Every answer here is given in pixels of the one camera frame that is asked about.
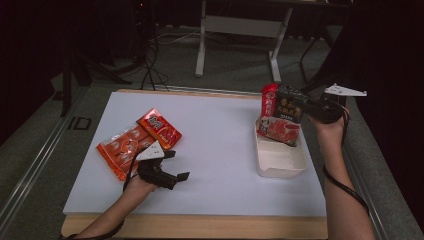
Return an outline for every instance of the dark background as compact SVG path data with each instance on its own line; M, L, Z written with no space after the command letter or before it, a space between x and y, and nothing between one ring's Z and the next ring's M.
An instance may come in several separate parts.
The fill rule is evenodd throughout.
M112 0L101 2L1 1L0 144L54 94L50 80L62 72L63 36L70 37L82 52L98 62L113 64L114 55L131 54L128 43L122 42L132 31L122 27L132 23L131 18L125 17L128 5ZM200 1L155 3L160 26L198 26ZM348 81L352 88L368 92L367 97L358 99L358 106L422 229L424 194L419 186L424 180L420 149L423 5L419 0L359 1L348 19L339 13L301 8L293 12L287 32L289 36L309 39L321 34L323 24L345 24L318 81L336 77ZM222 3L212 5L209 11L219 12L222 7ZM238 9L231 14L280 19L284 7L267 11L257 6L256 11L249 7ZM102 14L121 20L102 21Z

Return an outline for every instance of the red snack package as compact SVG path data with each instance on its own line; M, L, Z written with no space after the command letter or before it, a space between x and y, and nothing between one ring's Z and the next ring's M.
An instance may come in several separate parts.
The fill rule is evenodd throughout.
M157 139L165 150L171 149L182 137L181 133L154 108L138 119L137 123Z
M143 147L148 147L155 142L142 127L134 124L122 134L105 140L97 145L97 150L106 160L106 163L119 180L125 181L129 172L131 160Z
M258 134L295 147L302 110L292 104L294 96L306 97L297 89L277 83L262 89L262 110Z

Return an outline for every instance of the desk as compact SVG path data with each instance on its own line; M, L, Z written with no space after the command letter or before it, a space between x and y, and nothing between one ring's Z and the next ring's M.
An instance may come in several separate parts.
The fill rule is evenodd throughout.
M206 14L206 2L202 0L201 21L200 21L200 45L197 56L196 72L197 77L203 76L203 68L205 62L205 34L206 31L242 34L260 37L276 38L274 50L268 53L269 62L272 71L272 78L274 82L281 82L280 70L278 68L277 56L283 42L290 16L295 6L310 5L316 7L338 7L347 8L352 4L346 3L329 3L329 1L322 0L267 0L267 1L245 1L245 3L263 3L263 4L277 4L287 6L284 14L284 19L281 22L266 21L266 20L253 20L242 18L231 18L222 16L212 16Z
M154 106L183 134L174 147L176 157L163 163L164 170L191 174L172 192L157 189L151 194L117 236L326 238L325 199L307 147L303 149L308 167L293 179L264 178L256 171L254 120L260 104L259 96L112 93L66 203L62 234L81 231L122 190L122 182L95 146L113 132L110 126L121 129ZM222 138L225 134L236 137Z

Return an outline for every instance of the gray carpet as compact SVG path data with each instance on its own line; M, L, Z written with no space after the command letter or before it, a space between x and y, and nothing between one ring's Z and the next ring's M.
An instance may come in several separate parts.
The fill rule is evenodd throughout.
M196 29L180 31L190 33ZM154 52L149 52L149 61L154 62L154 69L151 72L153 82L156 83L155 87L166 90L166 85L174 90L198 88L258 94L265 84L272 82L267 51L272 49L273 41L254 39L255 43L252 44L232 43L229 45L226 43L228 41L226 37L208 36L208 38L204 76L201 78L194 75L198 51L196 37L187 37L178 41L175 41L177 37L159 38L159 52L155 61ZM238 42L251 41L246 38L237 40ZM298 88L305 86L297 61L307 45L308 42L301 39L286 39L283 42L278 57L283 83ZM305 60L309 77L319 69L327 53L328 47L325 42L318 41ZM127 64L127 61L118 61L118 64ZM6 221L10 224L2 226L1 239L56 239L60 235L65 218L62 213L64 204L110 93L121 88L139 89L146 71L143 67L121 75L122 78L131 81L131 85L115 84L93 72L95 79L90 87L78 87L74 83L73 108L67 116L60 118L61 102L49 100L3 144L0 149L2 160L0 161L0 204L9 206L8 210L11 210L12 204L8 204L7 201L10 200L9 197L12 196L16 186L21 186L17 190L27 195L24 201L17 202L12 209L10 221ZM52 82L61 89L61 76L52 79ZM146 80L144 88L152 89L149 79ZM318 89L312 95L319 95L321 92L322 89ZM387 166L384 159L382 161L378 146L357 111L353 99L349 99L348 107L352 111L353 119L348 134L347 152L363 158L362 161L354 163L359 165L355 167L368 169L360 175L373 174L365 178L363 185L380 185L376 188L377 191L369 193L376 205L378 217L385 226L385 229L378 230L382 233L380 239L407 239L405 234L415 236L413 239L420 239L422 233L420 234L415 220L411 218L407 207L405 208L396 183L387 172ZM71 124L73 118L91 119L92 122L87 130L73 129L74 125ZM322 158L315 141L314 131L307 122L303 124L303 128L322 183L320 171ZM25 176L28 169L34 169L31 165L33 163L38 163L39 171L36 172L39 172L39 175ZM21 179L31 179L32 183L22 183ZM393 201L399 209L392 209ZM5 222L4 214L0 220Z

